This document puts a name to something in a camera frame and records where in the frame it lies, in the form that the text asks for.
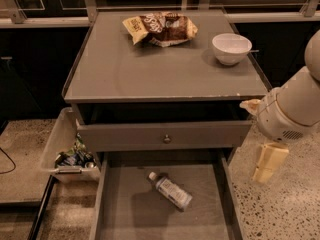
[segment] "floor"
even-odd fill
[[[48,174],[41,154],[55,120],[12,121],[0,135],[0,147],[16,169],[0,174],[0,204],[39,201]],[[290,155],[273,177],[252,181],[259,146],[265,138],[253,121],[243,145],[229,165],[240,210],[244,239],[320,239],[320,130],[289,145]],[[13,168],[0,152],[0,172]],[[97,182],[57,183],[38,239],[88,239],[94,216]],[[34,213],[0,211],[0,240],[27,239]]]

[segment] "gray tabletop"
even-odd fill
[[[219,10],[185,11],[196,38],[166,48],[133,45],[122,24],[145,12],[100,12],[65,100],[70,103],[230,100],[267,90],[247,57],[227,67],[213,55],[212,38],[233,32]]]

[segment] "bottle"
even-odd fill
[[[181,189],[166,176],[151,172],[148,179],[163,196],[169,199],[181,211],[185,211],[192,199],[189,193]]]

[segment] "white plastic bin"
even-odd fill
[[[64,108],[52,129],[42,155],[41,167],[63,183],[75,180],[98,181],[98,167],[60,166],[55,168],[55,159],[59,152],[73,147],[77,134],[77,121],[71,108]]]

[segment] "snack bag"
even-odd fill
[[[122,23],[133,37],[133,44],[147,40],[167,47],[191,40],[198,32],[188,17],[171,12],[148,13],[128,18]]]

